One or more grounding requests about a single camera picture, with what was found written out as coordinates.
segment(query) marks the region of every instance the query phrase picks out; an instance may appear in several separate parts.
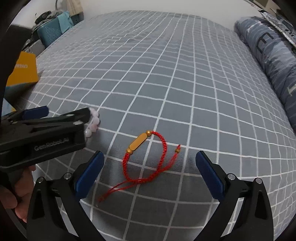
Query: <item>finger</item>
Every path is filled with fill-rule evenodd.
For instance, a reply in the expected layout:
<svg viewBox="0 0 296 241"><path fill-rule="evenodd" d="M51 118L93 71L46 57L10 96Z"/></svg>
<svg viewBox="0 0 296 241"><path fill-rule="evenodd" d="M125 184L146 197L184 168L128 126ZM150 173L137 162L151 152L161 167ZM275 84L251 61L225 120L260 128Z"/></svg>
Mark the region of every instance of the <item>finger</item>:
<svg viewBox="0 0 296 241"><path fill-rule="evenodd" d="M4 208L15 208L17 206L16 197L3 186L0 186L0 201Z"/></svg>
<svg viewBox="0 0 296 241"><path fill-rule="evenodd" d="M30 166L30 167L29 167L29 170L30 170L30 171L36 171L36 165L32 165L32 166Z"/></svg>
<svg viewBox="0 0 296 241"><path fill-rule="evenodd" d="M32 193L27 193L22 197L22 202L17 205L15 208L15 214L22 219L24 222L27 222L29 204Z"/></svg>
<svg viewBox="0 0 296 241"><path fill-rule="evenodd" d="M21 178L15 184L15 193L19 197L23 197L28 193L31 193L34 188L34 182L32 173L29 168L24 169Z"/></svg>

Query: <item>red cord tassel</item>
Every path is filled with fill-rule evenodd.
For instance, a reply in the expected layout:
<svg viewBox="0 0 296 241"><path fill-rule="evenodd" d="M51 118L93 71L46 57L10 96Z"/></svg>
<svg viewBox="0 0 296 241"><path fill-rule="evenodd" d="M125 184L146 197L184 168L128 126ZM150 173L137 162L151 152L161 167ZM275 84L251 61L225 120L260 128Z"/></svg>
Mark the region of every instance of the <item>red cord tassel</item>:
<svg viewBox="0 0 296 241"><path fill-rule="evenodd" d="M131 188L137 184L143 184L143 183L147 183L147 182L151 182L152 180L154 180L160 173L164 172L164 171L167 171L169 170L175 163L175 160L178 156L178 153L180 152L180 149L181 149L181 145L178 145L176 150L175 150L175 153L173 155L173 157L171 158L171 160L169 161L169 163L162 168L162 164L164 162L164 159L165 159L165 155L167 153L167 150L168 150L168 146L167 146L167 143L165 141L165 139L163 138L163 136L161 134L159 134L158 132L156 131L152 131L151 132L152 134L158 136L158 138L161 140L162 144L163 144L163 153L161 155L161 158L160 158L160 161L157 165L157 168L156 168L156 171L154 173L152 173L149 177L147 178L139 178L139 179L131 179L127 173L127 163L128 163L128 160L129 160L129 157L130 157L130 154L126 153L124 155L124 158L122 160L122 166L123 166L123 174L126 178L126 181L122 182L122 183L119 183L117 184L116 186L110 188L104 195L102 195L100 198L99 198L99 202L105 200L111 193L113 192L116 192L118 190L125 190L125 189L128 189L128 188ZM118 188L119 186L123 185L123 184L126 184L126 183L129 183L130 185L128 186L125 186L125 187L122 187L122 188Z"/></svg>

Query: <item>bed sheet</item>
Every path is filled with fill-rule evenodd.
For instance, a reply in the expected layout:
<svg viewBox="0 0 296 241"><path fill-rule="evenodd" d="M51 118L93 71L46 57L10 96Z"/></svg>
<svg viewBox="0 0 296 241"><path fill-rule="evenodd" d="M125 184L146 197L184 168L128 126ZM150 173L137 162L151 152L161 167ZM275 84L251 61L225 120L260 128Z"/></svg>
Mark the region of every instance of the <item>bed sheet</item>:
<svg viewBox="0 0 296 241"><path fill-rule="evenodd" d="M121 11L77 24L37 64L40 81L21 108L47 105L54 116L92 107L101 123L86 148L40 163L34 178L60 178L101 150L104 168L81 205L106 240L192 241L218 206L195 166L199 150L226 173L264 181L275 238L294 216L295 135L269 80L233 31L193 15ZM124 180L125 149L147 129L167 140L166 162L181 144L175 165L99 203ZM153 172L161 152L155 136L146 140L130 158L130 176Z"/></svg>

